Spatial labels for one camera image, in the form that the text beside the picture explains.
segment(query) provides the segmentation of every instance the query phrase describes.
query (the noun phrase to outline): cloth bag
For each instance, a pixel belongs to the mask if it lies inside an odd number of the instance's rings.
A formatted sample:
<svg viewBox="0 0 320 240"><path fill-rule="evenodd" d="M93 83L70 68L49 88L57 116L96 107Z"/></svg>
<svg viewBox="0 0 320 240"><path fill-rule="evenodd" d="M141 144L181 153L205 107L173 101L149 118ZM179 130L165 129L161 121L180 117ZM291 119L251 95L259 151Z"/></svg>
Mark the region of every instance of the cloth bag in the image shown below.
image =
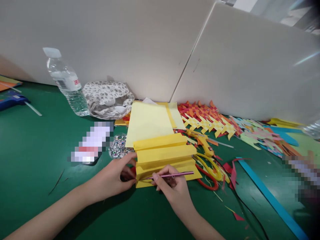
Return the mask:
<svg viewBox="0 0 320 240"><path fill-rule="evenodd" d="M131 111L134 96L125 82L88 82L82 91L93 117L116 120Z"/></svg>

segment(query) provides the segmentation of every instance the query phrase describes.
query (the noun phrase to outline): bottle label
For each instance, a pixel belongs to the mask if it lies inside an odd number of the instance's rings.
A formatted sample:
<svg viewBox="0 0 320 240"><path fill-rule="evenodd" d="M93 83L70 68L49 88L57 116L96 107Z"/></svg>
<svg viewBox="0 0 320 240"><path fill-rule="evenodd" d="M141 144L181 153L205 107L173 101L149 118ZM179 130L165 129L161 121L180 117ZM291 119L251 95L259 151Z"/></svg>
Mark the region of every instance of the bottle label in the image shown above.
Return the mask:
<svg viewBox="0 0 320 240"><path fill-rule="evenodd" d="M53 79L59 88L66 91L78 91L81 89L81 84L77 76L67 77L67 78L54 78Z"/></svg>

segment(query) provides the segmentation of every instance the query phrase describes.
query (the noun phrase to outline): pink pencil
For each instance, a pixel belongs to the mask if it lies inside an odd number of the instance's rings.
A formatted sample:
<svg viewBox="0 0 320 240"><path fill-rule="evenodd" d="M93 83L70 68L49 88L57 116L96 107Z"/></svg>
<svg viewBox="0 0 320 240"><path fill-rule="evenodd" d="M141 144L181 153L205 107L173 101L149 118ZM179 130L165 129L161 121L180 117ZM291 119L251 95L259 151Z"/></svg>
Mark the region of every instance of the pink pencil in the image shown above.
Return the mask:
<svg viewBox="0 0 320 240"><path fill-rule="evenodd" d="M182 172L182 173L162 175L161 177L162 178L164 178L164 177L178 177L178 176L191 175L191 174L194 174L194 172L193 171L185 171L185 172ZM145 178L145 179L142 179L142 180L146 180L146 179L153 179L153 177L148 177L148 178Z"/></svg>

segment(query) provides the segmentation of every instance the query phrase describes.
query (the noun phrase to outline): white partition board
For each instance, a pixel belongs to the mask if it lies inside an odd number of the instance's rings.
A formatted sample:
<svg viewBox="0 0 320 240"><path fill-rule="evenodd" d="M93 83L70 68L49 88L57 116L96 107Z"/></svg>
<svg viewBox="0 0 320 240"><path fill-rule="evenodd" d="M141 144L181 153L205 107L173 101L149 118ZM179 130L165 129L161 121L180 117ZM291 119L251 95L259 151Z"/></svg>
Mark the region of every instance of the white partition board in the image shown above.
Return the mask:
<svg viewBox="0 0 320 240"><path fill-rule="evenodd" d="M0 74L52 84L43 47L58 48L82 85L127 82L169 101L212 8L210 0L5 0Z"/></svg>
<svg viewBox="0 0 320 240"><path fill-rule="evenodd" d="M319 36L216 3L171 102L256 120L320 113Z"/></svg>

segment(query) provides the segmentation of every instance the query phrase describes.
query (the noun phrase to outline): plastic bottle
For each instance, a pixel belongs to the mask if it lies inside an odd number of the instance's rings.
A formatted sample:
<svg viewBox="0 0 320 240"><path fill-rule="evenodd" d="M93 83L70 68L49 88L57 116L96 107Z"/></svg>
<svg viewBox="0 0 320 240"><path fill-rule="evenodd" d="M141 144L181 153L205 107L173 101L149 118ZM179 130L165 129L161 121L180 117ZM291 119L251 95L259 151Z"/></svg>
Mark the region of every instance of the plastic bottle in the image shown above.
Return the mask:
<svg viewBox="0 0 320 240"><path fill-rule="evenodd" d="M320 120L306 127L302 127L302 131L314 139L320 139Z"/></svg>
<svg viewBox="0 0 320 240"><path fill-rule="evenodd" d="M78 116L89 115L87 101L82 93L80 81L72 67L67 66L61 53L55 48L43 48L49 58L47 68L60 91L67 98L70 107Z"/></svg>

